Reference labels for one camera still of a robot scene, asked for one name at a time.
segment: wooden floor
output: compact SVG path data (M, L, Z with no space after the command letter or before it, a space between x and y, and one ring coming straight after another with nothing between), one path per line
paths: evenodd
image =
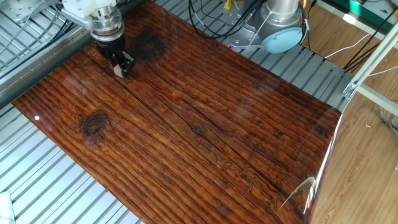
M311 10L310 27L312 50L322 56L366 34L319 6ZM360 46L330 60L343 67ZM398 51L391 50L375 72L398 65L397 58ZM368 78L365 84L397 100L397 73ZM312 223L398 223L397 162L397 136L381 121L378 105L357 93L343 113Z

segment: glossy wooden board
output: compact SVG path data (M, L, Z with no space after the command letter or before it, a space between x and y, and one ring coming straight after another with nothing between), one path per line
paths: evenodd
M13 104L145 223L306 223L340 112L148 2Z

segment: metal pole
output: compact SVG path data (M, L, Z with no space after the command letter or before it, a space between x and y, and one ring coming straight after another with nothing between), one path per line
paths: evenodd
M391 101L390 99L378 93L376 90L373 90L372 88L362 83L358 87L358 92L369 98L371 101L377 103L382 108L390 111L395 116L398 116L398 105L395 102Z
M343 96L351 98L357 88L362 84L380 61L386 56L388 51L393 48L394 44L398 41L398 22L392 27L390 32L383 38L379 46L374 50L369 59L359 69L358 73L350 81L348 86L343 91Z

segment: robotic arm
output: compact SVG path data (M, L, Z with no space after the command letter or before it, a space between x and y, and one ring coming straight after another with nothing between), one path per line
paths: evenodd
M62 14L90 31L96 48L109 60L114 74L124 77L134 59L124 51L124 24L116 0L62 0Z

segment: yellow cable tie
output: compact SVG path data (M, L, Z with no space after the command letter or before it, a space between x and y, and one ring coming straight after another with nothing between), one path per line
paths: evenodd
M224 9L231 9L232 7L232 0L227 0L224 4Z

